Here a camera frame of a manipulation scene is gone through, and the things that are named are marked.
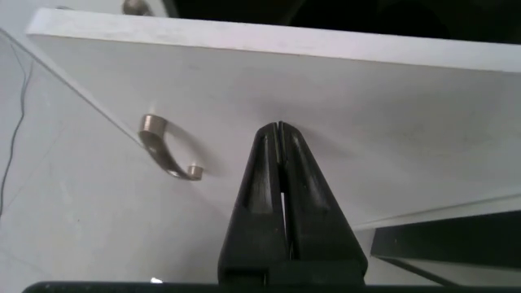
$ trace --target dark background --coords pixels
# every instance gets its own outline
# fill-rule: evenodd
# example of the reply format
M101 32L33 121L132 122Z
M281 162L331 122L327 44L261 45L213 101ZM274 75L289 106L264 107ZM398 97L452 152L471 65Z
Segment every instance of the dark background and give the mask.
M519 0L164 0L171 17L521 43Z

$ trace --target metal handle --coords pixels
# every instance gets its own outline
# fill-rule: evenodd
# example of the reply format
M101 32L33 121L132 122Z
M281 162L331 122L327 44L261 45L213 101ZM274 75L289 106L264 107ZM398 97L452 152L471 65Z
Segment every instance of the metal handle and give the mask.
M145 0L125 0L122 5L122 10L126 15L154 15Z
M147 114L141 120L139 138L152 159L168 174L186 180L198 181L203 176L203 168L200 166L188 166L185 172L176 160L170 155L170 151L164 142L164 131L168 121L162 117Z

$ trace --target white drawer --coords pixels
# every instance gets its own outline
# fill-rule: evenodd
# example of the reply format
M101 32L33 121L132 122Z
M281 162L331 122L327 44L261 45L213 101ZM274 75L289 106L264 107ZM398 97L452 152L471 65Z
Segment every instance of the white drawer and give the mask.
M60 10L28 34L137 142L147 113L174 125L175 158L205 169L179 184L228 214L279 120L355 228L521 191L519 46Z

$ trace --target cable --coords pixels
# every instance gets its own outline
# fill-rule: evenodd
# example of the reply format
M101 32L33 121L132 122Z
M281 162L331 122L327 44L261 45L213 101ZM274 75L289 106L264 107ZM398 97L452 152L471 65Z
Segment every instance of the cable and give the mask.
M25 117L25 92L27 90L27 84L31 80L31 76L33 74L33 62L31 62L30 68L29 68L29 75L25 73L24 66L22 65L22 62L20 61L20 58L16 54L15 47L11 44L11 49L13 50L13 53L15 54L16 61L18 62L18 65L22 69L22 73L24 74L24 82L22 83L22 90L20 92L20 108L22 115L20 116L20 119L18 120L18 124L15 127L15 131L13 131L13 134L11 136L11 150L9 152L9 160L7 161L6 171L3 174L2 178L2 186L0 187L0 218L3 214L3 192L4 188L6 186L6 179L7 174L9 173L9 168L11 167L11 162L13 160L13 155L15 153L15 140L16 140L16 134L18 133L18 129L20 128L20 125L22 124L22 121Z

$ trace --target drawer handle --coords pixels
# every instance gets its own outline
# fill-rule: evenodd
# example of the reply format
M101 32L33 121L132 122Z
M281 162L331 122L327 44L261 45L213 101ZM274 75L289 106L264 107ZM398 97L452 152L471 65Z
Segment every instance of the drawer handle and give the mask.
M154 161L168 174L185 180L198 181L203 176L203 168L200 166L188 166L185 172L176 160L170 155L170 151L164 141L164 131L168 121L162 117L147 114L141 120L139 138Z

